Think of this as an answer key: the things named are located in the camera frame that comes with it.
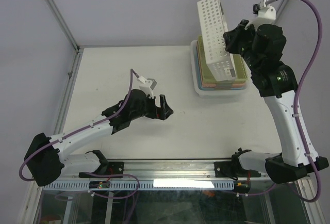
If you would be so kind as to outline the green perforated basket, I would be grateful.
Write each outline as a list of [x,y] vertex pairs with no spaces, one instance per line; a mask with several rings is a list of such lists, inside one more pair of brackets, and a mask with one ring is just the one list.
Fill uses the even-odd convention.
[[198,61],[201,79],[203,85],[243,85],[247,80],[247,74],[245,70],[245,65],[242,58],[238,55],[233,55],[234,60],[234,68],[236,73],[236,79],[230,81],[216,81],[214,76],[212,75],[210,69],[208,68],[205,60],[204,46],[203,46],[203,38],[202,36],[198,36],[197,39],[197,53],[198,53]]

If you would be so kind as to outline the white perforated basket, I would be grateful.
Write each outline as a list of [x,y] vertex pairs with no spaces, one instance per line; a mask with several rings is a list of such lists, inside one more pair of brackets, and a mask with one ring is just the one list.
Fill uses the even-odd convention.
[[225,50],[228,28],[220,0],[201,0],[197,10],[208,69],[218,82],[236,79],[233,55]]

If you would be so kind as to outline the white bottom basket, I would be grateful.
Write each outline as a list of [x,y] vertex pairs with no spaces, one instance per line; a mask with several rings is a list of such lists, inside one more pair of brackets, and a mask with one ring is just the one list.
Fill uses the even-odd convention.
[[249,83],[246,83],[240,89],[233,90],[205,90],[202,89],[201,76],[198,76],[200,70],[197,66],[197,40],[193,40],[190,43],[190,59],[191,59],[191,68],[192,68],[192,78],[195,92],[201,98],[231,98],[242,95],[248,92]]

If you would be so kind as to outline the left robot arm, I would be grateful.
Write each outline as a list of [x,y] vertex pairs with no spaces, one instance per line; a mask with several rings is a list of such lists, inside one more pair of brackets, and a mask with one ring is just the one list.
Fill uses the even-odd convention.
[[108,107],[82,127],[51,137],[44,133],[36,135],[24,157],[33,181],[38,186],[47,186],[64,175],[105,177],[110,165],[101,151],[92,150],[84,154],[74,152],[99,138],[128,128],[138,118],[168,119],[174,111],[165,95],[161,94],[159,99],[160,105],[157,106],[155,97],[133,89],[125,99]]

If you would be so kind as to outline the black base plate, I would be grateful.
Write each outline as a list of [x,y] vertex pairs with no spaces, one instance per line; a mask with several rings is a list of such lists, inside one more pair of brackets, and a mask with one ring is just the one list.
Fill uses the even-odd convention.
[[102,163],[95,171],[93,172],[80,172],[78,176],[80,178],[106,178],[108,179],[111,175],[114,175],[114,178],[122,178],[124,172],[124,163],[123,162],[112,162],[108,161]]
[[245,170],[235,167],[231,161],[217,161],[214,162],[214,172],[216,178],[231,178],[238,180],[238,178],[260,178],[261,173],[255,170]]

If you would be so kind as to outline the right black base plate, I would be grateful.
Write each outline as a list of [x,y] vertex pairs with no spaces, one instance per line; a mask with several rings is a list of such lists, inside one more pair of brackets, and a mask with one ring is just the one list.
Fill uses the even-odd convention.
[[235,167],[231,161],[217,161],[214,162],[214,172],[216,178],[231,178],[238,180],[238,178],[260,178],[261,173],[255,170],[245,170]]

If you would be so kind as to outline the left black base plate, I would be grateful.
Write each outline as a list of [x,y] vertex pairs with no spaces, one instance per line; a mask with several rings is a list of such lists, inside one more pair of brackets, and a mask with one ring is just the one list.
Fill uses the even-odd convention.
[[114,178],[122,178],[124,172],[124,163],[123,162],[112,162],[108,161],[102,163],[95,171],[93,172],[80,172],[78,176],[80,178],[106,178],[108,179],[111,175],[114,175]]

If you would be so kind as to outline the aluminium mounting rail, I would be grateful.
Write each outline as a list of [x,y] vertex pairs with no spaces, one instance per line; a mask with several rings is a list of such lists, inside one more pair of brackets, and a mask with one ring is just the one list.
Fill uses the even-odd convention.
[[216,178],[214,162],[230,161],[229,159],[111,159],[112,162],[123,162],[125,179],[131,174],[142,180],[154,179],[189,179],[189,180],[230,180]]

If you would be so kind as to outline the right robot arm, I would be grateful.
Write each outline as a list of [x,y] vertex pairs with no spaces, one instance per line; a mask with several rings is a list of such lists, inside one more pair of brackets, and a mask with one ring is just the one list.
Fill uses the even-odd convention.
[[223,37],[226,51],[242,56],[250,69],[252,82],[271,112],[282,148],[279,154],[239,149],[232,155],[231,172],[236,176],[248,170],[263,172],[281,184],[329,167],[327,158],[318,155],[310,140],[304,147],[301,139],[293,105],[298,84],[293,70],[281,61],[286,44],[282,28],[273,24],[255,28],[242,20]]

